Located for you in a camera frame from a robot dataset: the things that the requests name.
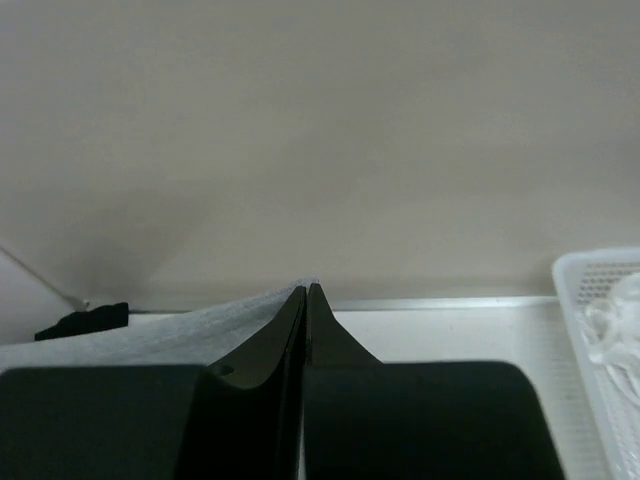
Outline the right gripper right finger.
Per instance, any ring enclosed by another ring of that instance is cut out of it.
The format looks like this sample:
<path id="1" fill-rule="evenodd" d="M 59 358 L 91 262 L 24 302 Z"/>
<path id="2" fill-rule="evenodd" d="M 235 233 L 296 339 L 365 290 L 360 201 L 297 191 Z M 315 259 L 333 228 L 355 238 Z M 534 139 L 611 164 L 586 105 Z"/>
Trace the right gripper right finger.
<path id="1" fill-rule="evenodd" d="M 383 363 L 337 321 L 318 284 L 308 292 L 303 443 L 310 479 L 564 477 L 521 369 Z"/>

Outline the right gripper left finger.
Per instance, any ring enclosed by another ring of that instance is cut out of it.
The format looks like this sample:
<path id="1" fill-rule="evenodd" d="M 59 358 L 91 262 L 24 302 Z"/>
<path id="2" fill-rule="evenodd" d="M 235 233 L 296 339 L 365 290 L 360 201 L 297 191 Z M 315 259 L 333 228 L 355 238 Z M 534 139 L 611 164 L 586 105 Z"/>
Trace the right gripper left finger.
<path id="1" fill-rule="evenodd" d="M 207 365 L 12 369 L 5 479 L 293 479 L 305 291 Z"/>

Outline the grey tank top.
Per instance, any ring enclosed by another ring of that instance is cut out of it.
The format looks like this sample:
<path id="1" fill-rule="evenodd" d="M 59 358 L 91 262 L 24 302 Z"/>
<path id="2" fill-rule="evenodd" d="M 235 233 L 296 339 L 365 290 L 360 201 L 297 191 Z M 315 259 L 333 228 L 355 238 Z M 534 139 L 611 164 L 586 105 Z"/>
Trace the grey tank top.
<path id="1" fill-rule="evenodd" d="M 120 329 L 1 348 L 1 371 L 36 367 L 209 365 L 269 324 L 305 278 L 258 296 Z"/>

